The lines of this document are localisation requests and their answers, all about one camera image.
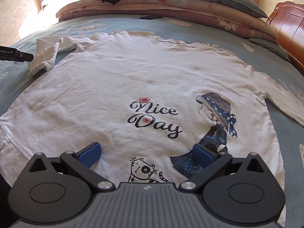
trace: red heart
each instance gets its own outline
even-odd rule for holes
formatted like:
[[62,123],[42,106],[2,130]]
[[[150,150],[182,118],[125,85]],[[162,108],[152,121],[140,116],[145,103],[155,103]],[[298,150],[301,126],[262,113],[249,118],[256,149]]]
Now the red heart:
[[151,122],[151,119],[150,119],[150,118],[146,118],[146,117],[144,117],[142,120],[143,120],[144,122]]
[[140,98],[140,99],[139,99],[139,102],[141,102],[141,103],[146,103],[146,102],[148,102],[149,100],[150,100],[149,97],[143,97],[143,98]]

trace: triangular cutout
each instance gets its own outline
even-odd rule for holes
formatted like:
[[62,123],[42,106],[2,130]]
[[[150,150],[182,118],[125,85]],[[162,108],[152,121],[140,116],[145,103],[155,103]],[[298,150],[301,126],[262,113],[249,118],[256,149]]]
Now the triangular cutout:
[[251,159],[247,170],[256,171],[256,172],[264,172],[263,168],[261,167],[259,161],[257,159]]
[[30,168],[29,172],[41,171],[46,170],[45,164],[43,163],[41,158],[38,158],[33,163],[32,167]]

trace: smartphone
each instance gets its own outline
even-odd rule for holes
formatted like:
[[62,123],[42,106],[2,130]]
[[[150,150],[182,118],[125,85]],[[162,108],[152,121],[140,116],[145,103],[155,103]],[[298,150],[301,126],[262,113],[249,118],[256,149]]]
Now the smartphone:
[[141,19],[143,19],[143,20],[154,20],[154,19],[161,19],[161,18],[164,18],[164,17],[161,15],[148,15],[148,16],[141,17]]

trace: blue bed sheet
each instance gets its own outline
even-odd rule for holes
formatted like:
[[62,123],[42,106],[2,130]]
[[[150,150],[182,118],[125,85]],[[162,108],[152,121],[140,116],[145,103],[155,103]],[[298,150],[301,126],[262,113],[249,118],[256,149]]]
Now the blue bed sheet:
[[[63,21],[36,32],[15,43],[20,51],[35,53],[36,38],[51,35],[92,35],[98,32],[149,31],[164,39],[200,42],[236,55],[255,70],[268,74],[286,90],[293,93],[304,109],[304,77],[287,61],[245,39],[215,28],[178,19],[141,20],[140,15],[98,15]],[[57,55],[56,64],[70,52]],[[27,76],[27,63],[0,62],[0,116],[13,101],[39,76]],[[304,144],[304,128],[266,101],[285,168],[286,225],[297,228],[304,224],[304,169],[299,145]]]

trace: shirt sleeve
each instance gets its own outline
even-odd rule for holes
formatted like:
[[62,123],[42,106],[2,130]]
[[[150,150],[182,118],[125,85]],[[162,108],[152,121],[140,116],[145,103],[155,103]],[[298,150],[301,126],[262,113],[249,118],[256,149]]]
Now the shirt sleeve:
[[248,67],[249,78],[258,90],[262,92],[262,98],[268,98],[282,112],[304,127],[304,104],[292,93],[278,85],[267,74],[255,71],[252,66],[248,65]]
[[108,36],[107,33],[98,33],[92,36],[62,36],[60,38],[58,36],[48,36],[38,38],[34,59],[28,62],[28,77],[34,77],[40,69],[45,71],[52,69],[55,66],[57,53],[91,45],[106,36]]

